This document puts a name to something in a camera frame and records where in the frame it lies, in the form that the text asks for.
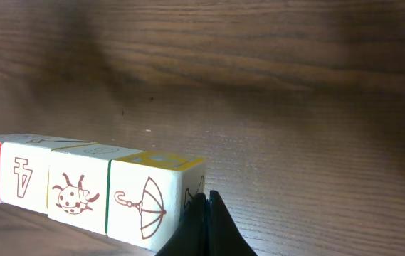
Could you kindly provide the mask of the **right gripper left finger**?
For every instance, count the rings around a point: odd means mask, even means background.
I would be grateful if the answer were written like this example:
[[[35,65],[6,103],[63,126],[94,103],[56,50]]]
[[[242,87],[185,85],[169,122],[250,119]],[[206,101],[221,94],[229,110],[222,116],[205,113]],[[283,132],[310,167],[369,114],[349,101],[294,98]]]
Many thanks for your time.
[[[203,256],[206,242],[206,196],[198,193],[178,228],[156,256]]]

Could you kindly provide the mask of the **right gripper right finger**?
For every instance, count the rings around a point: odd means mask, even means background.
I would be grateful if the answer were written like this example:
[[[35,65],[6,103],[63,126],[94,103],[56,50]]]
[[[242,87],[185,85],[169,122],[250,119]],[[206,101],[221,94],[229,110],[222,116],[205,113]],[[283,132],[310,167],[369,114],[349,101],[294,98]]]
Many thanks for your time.
[[[240,234],[220,193],[209,193],[208,253],[210,256],[257,256]]]

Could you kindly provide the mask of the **acorn picture wooden block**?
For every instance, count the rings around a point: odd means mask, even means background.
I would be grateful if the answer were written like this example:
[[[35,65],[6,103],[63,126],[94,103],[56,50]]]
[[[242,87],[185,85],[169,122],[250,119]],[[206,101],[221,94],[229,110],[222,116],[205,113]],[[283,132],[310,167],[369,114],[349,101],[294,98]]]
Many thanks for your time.
[[[206,160],[144,151],[112,160],[109,175],[107,236],[156,252],[204,191]]]

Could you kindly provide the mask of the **white block red bug drawing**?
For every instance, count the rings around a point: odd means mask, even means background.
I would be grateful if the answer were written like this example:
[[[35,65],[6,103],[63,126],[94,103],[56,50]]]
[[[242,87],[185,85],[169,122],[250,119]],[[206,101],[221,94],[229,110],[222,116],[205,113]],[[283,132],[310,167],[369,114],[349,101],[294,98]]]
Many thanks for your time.
[[[48,177],[48,217],[104,235],[109,163],[140,152],[104,144],[53,150]]]

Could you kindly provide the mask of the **white block blue edge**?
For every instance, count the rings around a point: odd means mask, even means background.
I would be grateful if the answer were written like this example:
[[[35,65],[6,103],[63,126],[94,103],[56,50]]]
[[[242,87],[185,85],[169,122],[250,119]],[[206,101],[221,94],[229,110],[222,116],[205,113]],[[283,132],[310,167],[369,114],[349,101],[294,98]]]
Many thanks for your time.
[[[6,134],[0,138],[0,199],[43,214],[48,209],[51,152],[92,144],[91,141],[82,139],[37,134]]]

